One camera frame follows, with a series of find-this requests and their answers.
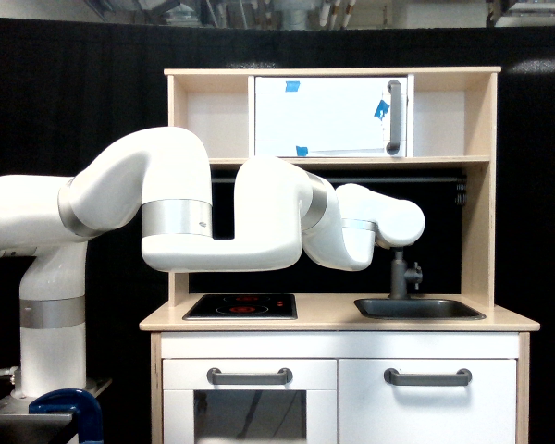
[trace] metal sink basin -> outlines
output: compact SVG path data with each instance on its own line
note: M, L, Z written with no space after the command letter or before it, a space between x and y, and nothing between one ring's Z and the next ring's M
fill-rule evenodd
M485 315L462 302L447 299L358 299L360 313L374 319L485 319Z

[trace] drawer handle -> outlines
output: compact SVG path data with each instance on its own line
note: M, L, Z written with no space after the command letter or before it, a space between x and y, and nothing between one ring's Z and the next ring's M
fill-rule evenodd
M395 155L401 148L401 84L398 80L391 80L387 87L390 92L390 143L387 154Z
M385 370L385 381L393 386L465 387L471 379L473 375L466 368L456 375L401 375L394 368Z
M215 386L285 386L292 380L292 372L282 368L277 373L222 373L210 368L207 381Z

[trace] oven door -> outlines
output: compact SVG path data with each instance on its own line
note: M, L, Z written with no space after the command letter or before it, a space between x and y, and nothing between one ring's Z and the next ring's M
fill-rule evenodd
M165 444L334 444L337 361L166 359Z

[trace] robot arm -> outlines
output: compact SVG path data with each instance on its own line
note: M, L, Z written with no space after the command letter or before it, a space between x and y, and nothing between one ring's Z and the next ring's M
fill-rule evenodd
M22 390L85 386L87 242L142 205L142 256L161 271L255 271L294 264L370 265L376 241L419 238L421 210L328 182L272 157L250 159L235 183L235 238L212 238L211 174L185 129L145 129L113 143L75 178L0 178L0 257L34 255L20 285Z

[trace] stovetop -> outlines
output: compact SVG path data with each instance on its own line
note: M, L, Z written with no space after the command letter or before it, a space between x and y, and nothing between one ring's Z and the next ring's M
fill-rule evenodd
M205 294L183 316L185 320L297 319L289 293Z

